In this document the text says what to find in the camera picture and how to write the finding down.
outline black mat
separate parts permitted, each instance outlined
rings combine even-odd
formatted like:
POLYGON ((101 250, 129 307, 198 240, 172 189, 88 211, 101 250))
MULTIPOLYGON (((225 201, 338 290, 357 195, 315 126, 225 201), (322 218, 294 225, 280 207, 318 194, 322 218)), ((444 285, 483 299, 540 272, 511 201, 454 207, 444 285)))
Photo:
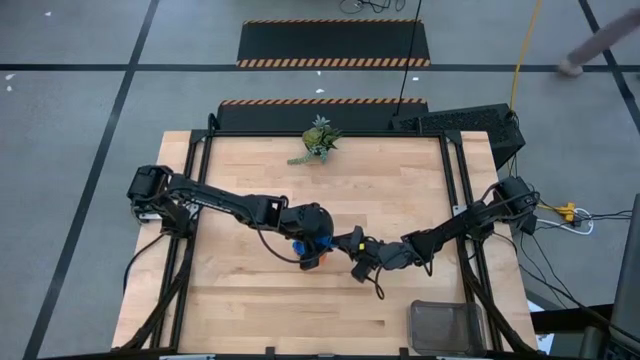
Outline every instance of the black mat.
POLYGON ((500 168, 525 145, 516 122, 509 113, 509 105, 496 104, 472 108, 437 111, 417 117, 397 117, 392 123, 395 130, 416 131, 418 121, 422 131, 461 130, 485 131, 489 136, 496 168, 500 168))
MULTIPOLYGON (((379 67, 407 63, 413 20, 255 20, 242 27, 239 67, 379 67)), ((428 66, 422 21, 409 66, 428 66)))
MULTIPOLYGON (((316 115, 343 130, 387 130, 397 98, 225 100, 218 120, 225 131, 304 131, 316 115)), ((400 116, 428 111, 426 100, 403 99, 400 116)))

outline white cable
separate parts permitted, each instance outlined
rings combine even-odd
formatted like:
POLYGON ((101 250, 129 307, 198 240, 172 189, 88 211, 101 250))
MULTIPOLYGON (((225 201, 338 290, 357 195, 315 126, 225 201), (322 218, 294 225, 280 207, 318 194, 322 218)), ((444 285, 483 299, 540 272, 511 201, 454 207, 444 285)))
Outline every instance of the white cable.
POLYGON ((539 222, 544 223, 544 224, 549 224, 549 225, 553 225, 553 226, 557 226, 563 230, 567 230, 569 232, 572 232, 574 234, 578 234, 578 235, 591 235, 591 233, 593 232, 593 228, 595 227, 595 224, 593 223, 593 220, 591 219, 591 214, 589 214, 589 212, 583 208, 576 208, 575 210, 573 210, 573 212, 578 215, 579 212, 583 212, 587 215, 587 219, 589 219, 589 222, 587 223, 587 225, 589 225, 589 230, 587 231, 578 231, 575 229, 572 229, 570 227, 564 226, 562 224, 559 224, 557 222, 553 222, 550 220, 545 220, 545 219, 538 219, 539 222))

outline artificial plant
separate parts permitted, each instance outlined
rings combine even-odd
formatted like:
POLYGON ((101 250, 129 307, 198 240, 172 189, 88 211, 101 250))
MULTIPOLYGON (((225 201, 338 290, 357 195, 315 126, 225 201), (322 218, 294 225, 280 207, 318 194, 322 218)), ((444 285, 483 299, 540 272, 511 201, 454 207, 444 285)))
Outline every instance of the artificial plant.
POLYGON ((327 162, 330 149, 338 149, 333 143, 342 137, 342 131, 329 125, 331 120, 324 116, 316 115, 313 127, 302 133, 302 142, 307 148, 307 153, 299 158, 287 160, 289 165, 300 165, 309 162, 311 157, 320 156, 322 163, 327 162))

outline orange and black striped mat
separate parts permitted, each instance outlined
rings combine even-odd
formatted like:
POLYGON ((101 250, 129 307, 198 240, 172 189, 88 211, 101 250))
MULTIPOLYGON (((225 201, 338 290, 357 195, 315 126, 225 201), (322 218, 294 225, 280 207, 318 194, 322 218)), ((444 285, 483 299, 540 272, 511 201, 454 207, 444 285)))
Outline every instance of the orange and black striped mat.
POLYGON ((218 120, 229 131, 304 131, 320 115, 344 130, 387 130, 398 109, 400 116, 429 110, 421 98, 225 100, 218 107, 218 120))
POLYGON ((404 68, 429 66, 421 20, 252 20, 244 23, 243 68, 404 68), (413 27, 416 27, 411 47, 413 27))

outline person's leg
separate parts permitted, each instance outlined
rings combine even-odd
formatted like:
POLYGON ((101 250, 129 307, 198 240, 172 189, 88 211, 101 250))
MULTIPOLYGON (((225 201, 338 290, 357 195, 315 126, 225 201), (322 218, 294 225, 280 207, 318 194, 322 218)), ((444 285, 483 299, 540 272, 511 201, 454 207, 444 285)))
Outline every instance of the person's leg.
POLYGON ((640 27, 640 8, 633 8, 626 14, 610 22, 591 38, 569 53, 559 70, 570 76, 582 73, 581 66, 589 62, 601 52, 611 47, 621 38, 640 27))

